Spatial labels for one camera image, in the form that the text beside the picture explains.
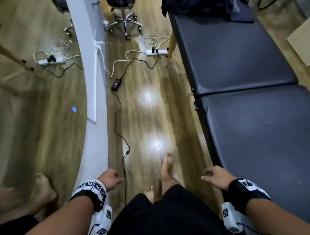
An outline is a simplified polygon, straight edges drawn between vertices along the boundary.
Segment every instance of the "chair seat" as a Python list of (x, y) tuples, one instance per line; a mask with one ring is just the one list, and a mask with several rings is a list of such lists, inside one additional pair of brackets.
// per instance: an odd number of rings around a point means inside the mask
[(213, 163), (255, 182), (275, 203), (310, 223), (308, 90), (284, 85), (229, 92), (195, 105), (201, 107), (202, 124), (208, 123), (204, 133), (213, 142)]
[(196, 98), (297, 84), (293, 70), (257, 17), (253, 24), (172, 12), (169, 18)]
[(128, 8), (129, 5), (135, 3), (135, 0), (107, 0), (107, 2), (114, 8)]

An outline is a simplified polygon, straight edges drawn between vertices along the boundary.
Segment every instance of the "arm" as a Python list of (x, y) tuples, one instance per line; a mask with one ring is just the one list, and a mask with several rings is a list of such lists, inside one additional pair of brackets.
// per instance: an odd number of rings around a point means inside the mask
[[(113, 169), (102, 173), (98, 180), (104, 184), (107, 192), (123, 181)], [(31, 229), (27, 235), (85, 235), (93, 213), (94, 205), (90, 198), (76, 197)]]
[[(235, 176), (219, 166), (205, 169), (204, 174), (201, 177), (202, 180), (226, 191), (228, 191), (230, 182), (236, 179)], [(266, 199), (249, 200), (246, 205), (246, 213), (256, 231), (262, 234), (289, 235), (310, 232), (310, 224)]]

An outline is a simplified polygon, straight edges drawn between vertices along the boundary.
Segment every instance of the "office chair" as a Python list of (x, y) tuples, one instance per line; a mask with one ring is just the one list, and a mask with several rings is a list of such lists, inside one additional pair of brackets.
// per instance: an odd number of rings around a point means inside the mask
[[(64, 14), (65, 12), (69, 12), (69, 8), (68, 8), (66, 0), (52, 0), (52, 2), (54, 3), (54, 5), (56, 6), (57, 10), (60, 13)], [(70, 32), (70, 29), (73, 29), (74, 25), (73, 25), (72, 20), (70, 21), (71, 21), (70, 26), (68, 28), (65, 28), (64, 31), (66, 34), (69, 35), (69, 37), (72, 37), (72, 33)]]
[(121, 23), (123, 24), (126, 40), (130, 39), (130, 36), (127, 33), (127, 23), (137, 25), (138, 31), (139, 32), (142, 31), (142, 24), (137, 22), (138, 17), (134, 13), (130, 13), (128, 15), (126, 15), (125, 13), (126, 9), (131, 10), (133, 8), (135, 4), (135, 0), (107, 0), (107, 2), (112, 7), (111, 11), (114, 11), (114, 9), (121, 10), (121, 15), (114, 13), (115, 22), (109, 25), (109, 32), (111, 33), (113, 32), (112, 26), (116, 24), (121, 24)]

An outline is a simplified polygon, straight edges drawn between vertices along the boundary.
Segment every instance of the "forearm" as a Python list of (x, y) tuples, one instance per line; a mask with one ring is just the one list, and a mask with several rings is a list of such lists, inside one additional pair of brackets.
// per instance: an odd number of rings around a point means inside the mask
[(85, 235), (88, 233), (94, 205), (90, 198), (74, 198), (36, 227), (27, 235)]
[(246, 213), (261, 234), (307, 234), (310, 231), (308, 223), (266, 199), (251, 199)]

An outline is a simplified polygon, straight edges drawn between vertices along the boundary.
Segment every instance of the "white power strip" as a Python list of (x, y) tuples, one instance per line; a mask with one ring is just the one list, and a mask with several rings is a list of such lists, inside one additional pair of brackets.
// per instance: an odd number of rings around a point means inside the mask
[(52, 64), (64, 64), (66, 63), (66, 59), (64, 57), (56, 57), (56, 61), (51, 61), (48, 62), (47, 59), (46, 60), (39, 60), (39, 65), (41, 66), (45, 66), (45, 65), (52, 65)]
[(147, 56), (149, 56), (149, 55), (167, 55), (167, 54), (168, 54), (167, 50), (158, 50), (158, 53), (156, 53), (156, 51), (155, 51), (155, 53), (152, 53), (152, 50), (146, 51)]

